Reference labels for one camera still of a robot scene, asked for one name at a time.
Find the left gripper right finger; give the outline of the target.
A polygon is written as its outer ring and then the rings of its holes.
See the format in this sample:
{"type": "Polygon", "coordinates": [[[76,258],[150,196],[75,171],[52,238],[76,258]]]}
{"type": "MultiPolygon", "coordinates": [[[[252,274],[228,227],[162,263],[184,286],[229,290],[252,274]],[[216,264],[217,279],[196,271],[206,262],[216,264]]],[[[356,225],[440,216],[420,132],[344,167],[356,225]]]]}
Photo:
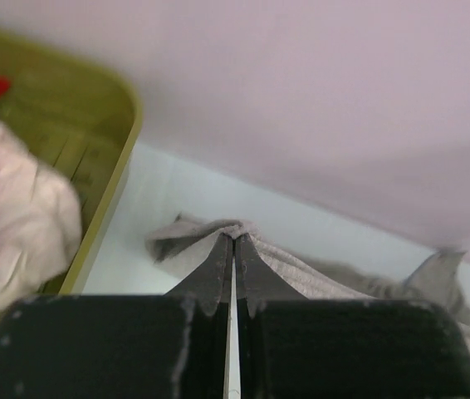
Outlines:
{"type": "Polygon", "coordinates": [[[244,398],[470,398],[458,325],[425,301],[304,298],[234,244],[244,398]]]}

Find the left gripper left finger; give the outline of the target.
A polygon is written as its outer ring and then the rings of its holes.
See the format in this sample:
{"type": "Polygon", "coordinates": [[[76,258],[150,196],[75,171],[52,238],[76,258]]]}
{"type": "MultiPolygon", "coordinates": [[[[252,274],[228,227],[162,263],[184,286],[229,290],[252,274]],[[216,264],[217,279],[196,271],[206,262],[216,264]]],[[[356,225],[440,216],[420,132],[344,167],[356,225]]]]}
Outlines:
{"type": "Polygon", "coordinates": [[[163,295],[34,295],[0,320],[0,398],[222,398],[233,242],[163,295]]]}

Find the grey t shirt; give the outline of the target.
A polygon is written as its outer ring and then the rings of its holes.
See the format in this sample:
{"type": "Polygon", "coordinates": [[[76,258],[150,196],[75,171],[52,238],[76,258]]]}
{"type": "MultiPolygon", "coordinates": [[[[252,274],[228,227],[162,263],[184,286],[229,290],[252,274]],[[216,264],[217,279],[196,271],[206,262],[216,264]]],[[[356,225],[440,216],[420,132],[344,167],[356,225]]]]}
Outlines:
{"type": "Polygon", "coordinates": [[[341,262],[290,254],[262,239],[255,224],[240,219],[205,222],[187,214],[151,233],[150,256],[175,277],[186,277],[204,261],[220,234],[248,235],[264,264],[310,299],[377,298],[427,300],[458,321],[470,349],[470,306],[458,281],[463,253],[442,249],[426,258],[405,280],[396,282],[341,262]]]}

